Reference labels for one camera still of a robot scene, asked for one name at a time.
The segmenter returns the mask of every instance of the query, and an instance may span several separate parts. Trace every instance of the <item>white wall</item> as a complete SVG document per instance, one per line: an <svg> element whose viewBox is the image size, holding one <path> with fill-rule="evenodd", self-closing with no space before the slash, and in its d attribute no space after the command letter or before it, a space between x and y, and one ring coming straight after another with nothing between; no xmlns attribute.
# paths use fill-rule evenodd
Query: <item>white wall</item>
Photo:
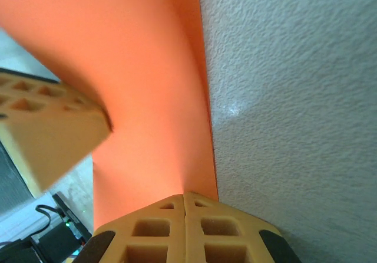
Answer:
<svg viewBox="0 0 377 263"><path fill-rule="evenodd" d="M220 200L377 258L377 0L201 0Z"/></svg>

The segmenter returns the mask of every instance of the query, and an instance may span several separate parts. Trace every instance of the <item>orange paper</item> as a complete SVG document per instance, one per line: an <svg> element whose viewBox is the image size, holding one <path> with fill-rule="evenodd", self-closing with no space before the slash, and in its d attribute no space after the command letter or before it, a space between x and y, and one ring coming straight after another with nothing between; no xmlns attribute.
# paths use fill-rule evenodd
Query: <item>orange paper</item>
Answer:
<svg viewBox="0 0 377 263"><path fill-rule="evenodd" d="M95 227L184 191L217 199L199 0L0 0L0 24L109 114Z"/></svg>

